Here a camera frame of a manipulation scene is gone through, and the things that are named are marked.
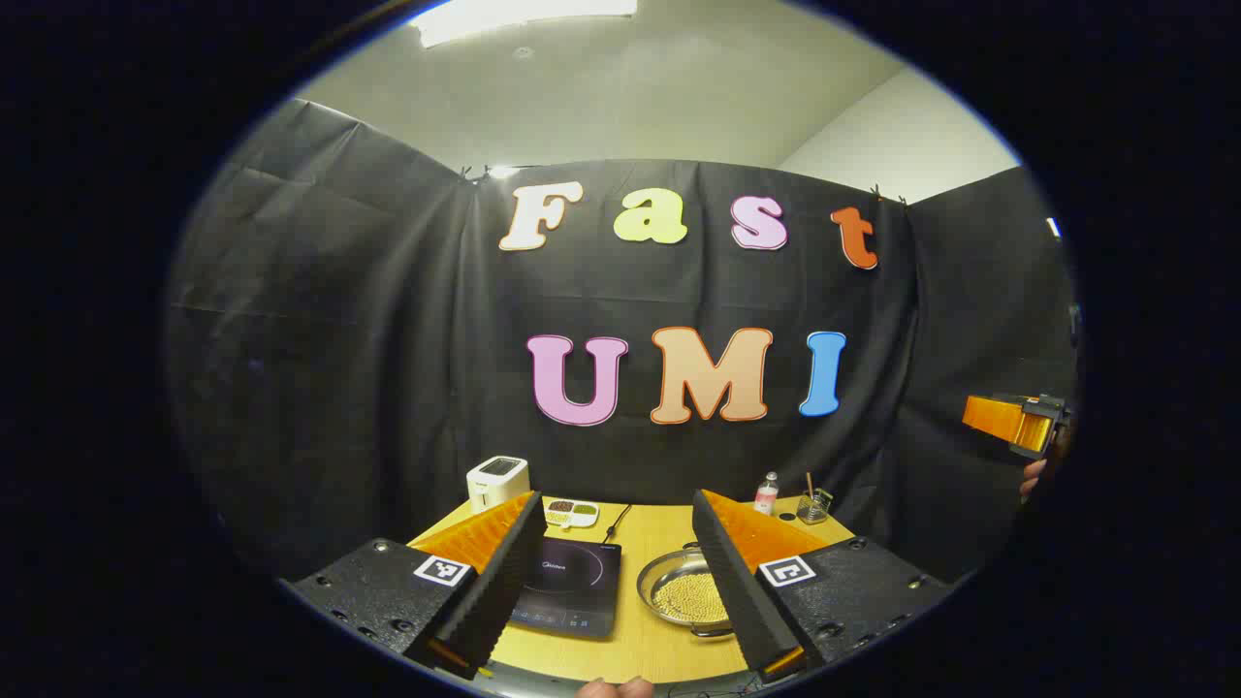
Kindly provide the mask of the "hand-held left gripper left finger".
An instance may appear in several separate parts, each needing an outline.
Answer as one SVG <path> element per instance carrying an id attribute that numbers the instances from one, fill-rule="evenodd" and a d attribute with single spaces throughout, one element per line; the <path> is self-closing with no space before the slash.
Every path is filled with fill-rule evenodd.
<path id="1" fill-rule="evenodd" d="M 369 645 L 473 681 L 511 619 L 546 527 L 541 494 L 527 492 L 414 544 L 364 542 L 282 586 Z"/>

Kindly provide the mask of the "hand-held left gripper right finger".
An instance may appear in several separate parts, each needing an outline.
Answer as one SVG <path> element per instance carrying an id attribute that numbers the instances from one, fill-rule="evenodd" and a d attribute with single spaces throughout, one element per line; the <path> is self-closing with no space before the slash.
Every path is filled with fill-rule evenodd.
<path id="1" fill-rule="evenodd" d="M 711 491 L 692 529 L 748 669 L 771 683 L 828 669 L 953 591 L 866 537 L 827 543 Z"/>

